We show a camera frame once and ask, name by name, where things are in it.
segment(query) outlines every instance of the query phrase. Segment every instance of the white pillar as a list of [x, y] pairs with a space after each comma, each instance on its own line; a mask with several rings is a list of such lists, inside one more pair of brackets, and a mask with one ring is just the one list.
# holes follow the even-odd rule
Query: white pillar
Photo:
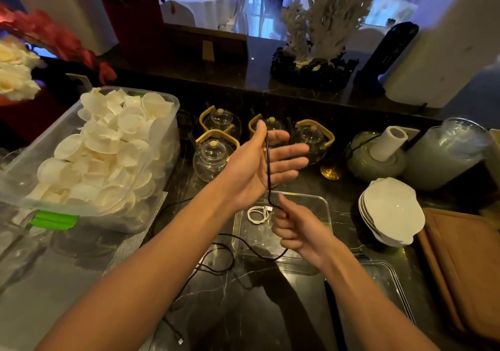
[[442, 108], [500, 53], [500, 0], [422, 0], [419, 34], [381, 78], [393, 101]]
[[115, 33], [101, 0], [20, 0], [29, 11], [41, 9], [72, 30], [84, 47], [101, 55], [116, 45]]

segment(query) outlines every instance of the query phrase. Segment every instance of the brown cutting board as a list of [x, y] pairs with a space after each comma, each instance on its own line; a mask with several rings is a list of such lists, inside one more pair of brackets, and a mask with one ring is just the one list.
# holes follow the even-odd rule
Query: brown cutting board
[[426, 209], [426, 231], [464, 325], [500, 341], [500, 234], [478, 216]]
[[442, 299], [445, 302], [445, 305], [448, 309], [449, 316], [452, 319], [453, 325], [462, 333], [466, 333], [466, 329], [460, 319], [459, 313], [457, 312], [457, 308], [455, 307], [455, 303], [453, 302], [452, 294], [449, 291], [448, 284], [446, 283], [445, 277], [442, 274], [441, 267], [439, 266], [438, 260], [434, 255], [434, 251], [432, 246], [429, 243], [429, 239], [426, 234], [426, 229], [423, 228], [417, 235], [418, 241], [420, 242], [420, 246], [422, 247], [422, 251], [426, 256], [427, 263], [430, 268], [430, 272], [433, 274], [434, 280], [437, 284], [437, 288], [439, 289]]

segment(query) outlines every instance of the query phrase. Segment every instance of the left hand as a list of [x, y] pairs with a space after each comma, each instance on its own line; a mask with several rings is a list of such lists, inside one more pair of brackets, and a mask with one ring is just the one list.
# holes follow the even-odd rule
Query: left hand
[[[270, 145], [290, 138], [290, 134], [284, 130], [268, 132], [266, 124], [260, 120], [252, 139], [231, 155], [224, 170], [214, 180], [214, 183], [222, 184], [230, 194], [230, 202], [235, 212], [253, 204], [267, 190], [266, 136]], [[308, 165], [309, 160], [306, 157], [283, 159], [304, 155], [308, 151], [309, 146], [305, 143], [270, 149], [271, 185], [296, 178], [297, 170]]]

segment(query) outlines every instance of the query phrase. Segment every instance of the red vase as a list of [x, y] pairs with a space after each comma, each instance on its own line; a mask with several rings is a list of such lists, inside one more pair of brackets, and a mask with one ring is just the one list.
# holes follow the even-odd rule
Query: red vase
[[103, 0], [124, 56], [133, 63], [157, 64], [168, 54], [158, 0]]
[[31, 143], [64, 114], [47, 88], [43, 87], [33, 100], [11, 101], [0, 95], [0, 119], [25, 141]]

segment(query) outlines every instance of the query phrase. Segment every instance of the coiled white cable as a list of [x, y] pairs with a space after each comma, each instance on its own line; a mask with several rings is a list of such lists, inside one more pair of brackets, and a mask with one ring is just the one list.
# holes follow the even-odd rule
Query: coiled white cable
[[[269, 218], [269, 213], [272, 212], [272, 206], [264, 205], [264, 206], [254, 206], [248, 209], [247, 211], [247, 217], [250, 222], [252, 222], [254, 225], [260, 225], [263, 224], [264, 222], [267, 221]], [[262, 220], [257, 221], [254, 220], [251, 216], [250, 213], [259, 213], [262, 215]]]

